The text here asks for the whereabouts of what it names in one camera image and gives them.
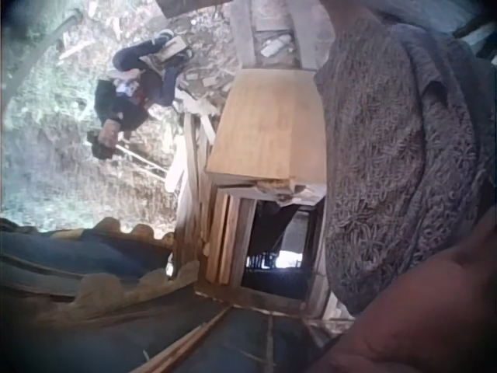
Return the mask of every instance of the dark opening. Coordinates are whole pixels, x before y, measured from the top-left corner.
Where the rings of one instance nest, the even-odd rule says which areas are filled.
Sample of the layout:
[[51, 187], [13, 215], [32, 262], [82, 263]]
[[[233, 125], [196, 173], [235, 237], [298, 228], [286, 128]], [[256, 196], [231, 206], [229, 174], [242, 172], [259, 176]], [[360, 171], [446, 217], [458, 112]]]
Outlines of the dark opening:
[[280, 207], [259, 201], [242, 286], [304, 301], [315, 261], [323, 202]]

